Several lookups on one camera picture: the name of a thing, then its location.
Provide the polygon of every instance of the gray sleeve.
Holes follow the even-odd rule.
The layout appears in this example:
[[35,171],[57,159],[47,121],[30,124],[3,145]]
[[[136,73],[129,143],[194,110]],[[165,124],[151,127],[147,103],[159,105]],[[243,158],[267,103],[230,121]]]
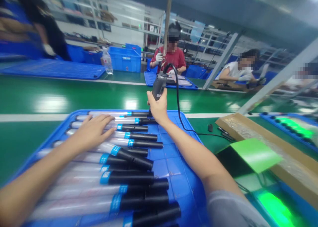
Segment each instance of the gray sleeve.
[[211,226],[269,227],[261,214],[246,200],[228,191],[214,191],[207,198]]

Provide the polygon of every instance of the blue tray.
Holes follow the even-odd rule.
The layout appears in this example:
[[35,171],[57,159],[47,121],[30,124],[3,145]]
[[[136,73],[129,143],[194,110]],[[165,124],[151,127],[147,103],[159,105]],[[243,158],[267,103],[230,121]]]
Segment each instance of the blue tray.
[[[153,83],[154,81],[156,80],[156,77],[157,77],[157,74],[156,73],[153,73],[153,72],[147,72],[145,71],[144,72],[145,74],[145,80],[146,80],[146,85],[152,87],[153,86]],[[194,89],[194,90],[197,90],[198,89],[198,86],[196,86],[192,81],[190,81],[187,77],[185,77],[186,80],[188,80],[192,86],[182,86],[182,85],[179,85],[179,88],[180,89]],[[166,85],[167,88],[176,88],[176,85]]]
[[[307,147],[309,147],[310,149],[314,150],[315,152],[318,152],[318,148],[311,145],[310,143],[302,140],[301,137],[298,137],[295,133],[291,133],[286,127],[284,127],[283,125],[281,125],[280,123],[276,123],[275,120],[271,119],[270,117],[273,116],[271,114],[268,114],[268,115],[264,115],[264,114],[260,114],[260,116],[267,120],[268,122],[270,122],[271,124],[275,125],[276,127],[278,127],[279,129],[283,130],[284,132],[286,132],[287,134],[289,134],[290,136],[292,136],[293,138],[297,139],[298,141],[300,141],[302,144],[306,145]],[[286,115],[284,116],[290,116],[290,117],[295,117],[295,118],[298,118],[298,119],[301,119],[302,121],[306,122],[306,123],[309,123],[311,125],[314,125],[314,126],[318,126],[318,123],[309,119],[309,118],[306,118],[304,116],[301,116],[299,114],[294,114],[294,113],[287,113]]]
[[[24,163],[11,180],[26,171],[35,161],[36,153],[41,149],[52,146],[56,140],[65,140],[67,135],[65,131],[70,127],[70,123],[75,120],[77,115],[86,115],[89,111],[123,111],[123,110],[77,110],[71,113],[47,138],[47,140],[35,151],[35,153]],[[168,116],[181,129],[181,123],[178,118],[178,111],[168,111]],[[187,118],[181,113],[182,122],[187,129],[193,129]],[[194,132],[188,132],[193,138],[201,140]],[[198,176],[191,170],[185,160],[180,155],[177,147],[167,132],[159,125],[148,125],[149,134],[157,134],[158,141],[163,142],[163,149],[150,149],[148,158],[154,161],[153,169],[157,178],[167,177],[169,181],[169,201],[177,201],[181,208],[181,218],[175,222],[182,227],[209,226],[209,220],[206,210],[206,198],[203,185]],[[114,214],[91,214],[77,217],[59,218],[53,220],[40,220],[25,223],[27,227],[66,227],[66,226],[90,226],[98,224],[112,218]]]
[[96,80],[105,71],[100,65],[49,59],[33,60],[1,70],[8,75]]

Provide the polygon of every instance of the cable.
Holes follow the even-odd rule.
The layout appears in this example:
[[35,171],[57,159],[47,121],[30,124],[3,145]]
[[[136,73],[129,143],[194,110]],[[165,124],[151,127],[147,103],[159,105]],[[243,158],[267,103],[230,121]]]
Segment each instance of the cable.
[[177,88],[177,107],[178,107],[178,115],[179,115],[179,120],[181,122],[181,125],[183,127],[184,130],[186,131],[192,131],[192,132],[195,132],[196,134],[198,135],[211,135],[211,136],[217,136],[217,137],[221,137],[221,138],[224,138],[226,140],[228,140],[229,142],[233,143],[232,140],[228,139],[227,137],[225,136],[221,136],[221,135],[216,135],[216,134],[204,134],[204,133],[197,133],[195,130],[192,130],[192,129],[186,129],[185,126],[183,125],[183,122],[181,120],[181,115],[180,115],[180,104],[179,104],[179,79],[178,79],[178,71],[177,69],[174,67],[173,64],[169,63],[167,66],[171,66],[175,72],[175,75],[176,75],[176,88]]

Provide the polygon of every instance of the ceiling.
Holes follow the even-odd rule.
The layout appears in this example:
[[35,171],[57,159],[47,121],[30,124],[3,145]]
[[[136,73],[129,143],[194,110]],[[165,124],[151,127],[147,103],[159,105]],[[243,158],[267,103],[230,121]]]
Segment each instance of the ceiling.
[[[167,0],[134,0],[165,10]],[[172,0],[171,11],[299,52],[318,37],[318,0]]]

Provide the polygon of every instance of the water bottle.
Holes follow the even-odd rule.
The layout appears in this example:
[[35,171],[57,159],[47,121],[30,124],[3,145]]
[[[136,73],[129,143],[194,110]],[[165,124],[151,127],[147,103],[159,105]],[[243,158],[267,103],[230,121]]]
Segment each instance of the water bottle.
[[109,75],[113,74],[113,66],[112,66],[112,59],[110,58],[110,54],[106,47],[103,47],[103,61],[106,73]]

